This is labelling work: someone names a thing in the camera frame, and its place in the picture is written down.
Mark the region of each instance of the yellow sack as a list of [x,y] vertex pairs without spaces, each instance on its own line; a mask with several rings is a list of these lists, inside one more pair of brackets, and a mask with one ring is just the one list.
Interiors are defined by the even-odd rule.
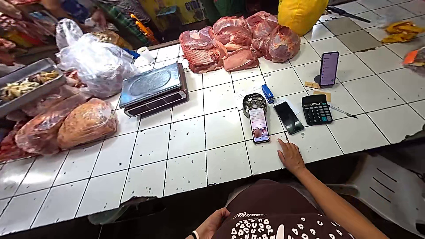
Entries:
[[319,20],[328,0],[279,0],[278,22],[303,36]]

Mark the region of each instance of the smartphone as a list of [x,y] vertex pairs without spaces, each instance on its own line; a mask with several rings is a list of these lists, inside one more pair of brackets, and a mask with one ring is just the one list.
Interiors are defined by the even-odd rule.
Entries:
[[322,54],[322,63],[320,65],[320,86],[335,84],[339,56],[340,53],[337,51],[325,52]]
[[304,129],[303,124],[298,120],[287,102],[276,105],[274,108],[289,134],[295,134]]
[[249,120],[251,121],[252,137],[254,143],[269,142],[269,128],[267,127],[266,115],[263,108],[250,109]]

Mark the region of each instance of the metal tray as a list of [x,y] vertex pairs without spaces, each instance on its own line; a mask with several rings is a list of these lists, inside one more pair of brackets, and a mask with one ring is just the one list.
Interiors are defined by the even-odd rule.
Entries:
[[59,76],[40,85],[36,89],[21,95],[16,99],[11,101],[0,100],[0,117],[6,116],[11,111],[19,109],[21,106],[37,99],[44,94],[47,94],[51,90],[66,84],[66,78],[62,71],[58,69],[58,67],[50,58],[39,60],[0,78],[0,88],[2,88],[3,86],[6,86],[7,83],[21,82],[33,74],[39,73],[41,71],[52,70],[56,70],[59,73]]

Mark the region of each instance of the person's hand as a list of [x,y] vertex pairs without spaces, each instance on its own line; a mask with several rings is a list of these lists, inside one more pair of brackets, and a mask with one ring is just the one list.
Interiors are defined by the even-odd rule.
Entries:
[[211,239],[222,221],[230,215],[227,208],[221,208],[211,214],[197,229],[199,239]]
[[278,150],[279,159],[292,174],[297,176],[306,168],[298,146],[293,143],[284,143],[281,139],[278,139],[278,142],[282,147],[282,151]]

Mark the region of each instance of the knife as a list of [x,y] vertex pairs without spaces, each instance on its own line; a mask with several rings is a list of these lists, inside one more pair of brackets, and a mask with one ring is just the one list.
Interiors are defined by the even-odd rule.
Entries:
[[336,13],[336,14],[339,14],[341,16],[354,18],[354,19],[363,21],[365,23],[371,23],[369,20],[367,20],[367,19],[365,19],[363,17],[359,17],[359,16],[356,16],[356,15],[353,15],[351,13],[346,12],[345,10],[339,9],[337,7],[334,7],[334,6],[328,6],[328,7],[326,7],[326,10],[331,11],[331,12]]

